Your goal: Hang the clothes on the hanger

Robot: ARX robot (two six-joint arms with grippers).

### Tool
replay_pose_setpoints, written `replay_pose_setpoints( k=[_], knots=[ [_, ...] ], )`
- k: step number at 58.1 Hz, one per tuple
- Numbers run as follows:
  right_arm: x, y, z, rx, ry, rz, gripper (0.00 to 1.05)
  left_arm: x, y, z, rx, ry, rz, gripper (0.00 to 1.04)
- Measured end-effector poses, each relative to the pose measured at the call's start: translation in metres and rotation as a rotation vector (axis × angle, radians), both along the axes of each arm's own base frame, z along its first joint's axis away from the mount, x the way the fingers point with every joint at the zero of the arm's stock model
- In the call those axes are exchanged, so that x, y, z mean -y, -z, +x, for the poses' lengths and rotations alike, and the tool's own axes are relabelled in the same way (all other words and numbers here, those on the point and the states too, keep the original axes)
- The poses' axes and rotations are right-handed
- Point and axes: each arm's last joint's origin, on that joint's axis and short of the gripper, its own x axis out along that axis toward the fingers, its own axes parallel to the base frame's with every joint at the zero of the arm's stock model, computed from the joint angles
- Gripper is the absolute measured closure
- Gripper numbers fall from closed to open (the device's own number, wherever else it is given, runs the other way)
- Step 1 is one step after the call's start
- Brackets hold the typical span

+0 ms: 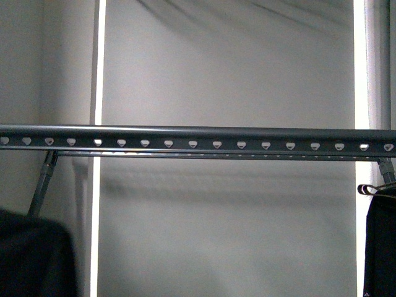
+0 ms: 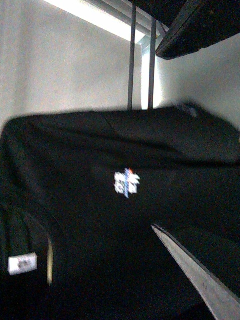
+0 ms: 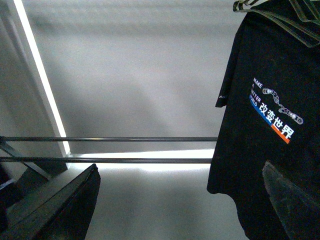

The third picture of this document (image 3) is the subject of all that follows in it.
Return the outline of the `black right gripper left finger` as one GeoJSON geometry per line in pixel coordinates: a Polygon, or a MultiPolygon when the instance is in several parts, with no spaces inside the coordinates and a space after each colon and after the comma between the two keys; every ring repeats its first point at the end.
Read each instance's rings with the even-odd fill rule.
{"type": "Polygon", "coordinates": [[[79,175],[66,172],[26,195],[9,209],[2,240],[84,240],[99,194],[96,164],[79,175]]]}

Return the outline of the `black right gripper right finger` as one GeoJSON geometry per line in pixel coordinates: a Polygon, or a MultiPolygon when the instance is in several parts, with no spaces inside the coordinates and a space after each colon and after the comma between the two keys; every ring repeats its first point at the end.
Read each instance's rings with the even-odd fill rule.
{"type": "Polygon", "coordinates": [[[320,170],[285,169],[266,161],[262,169],[271,204],[291,240],[320,238],[320,170]]]}

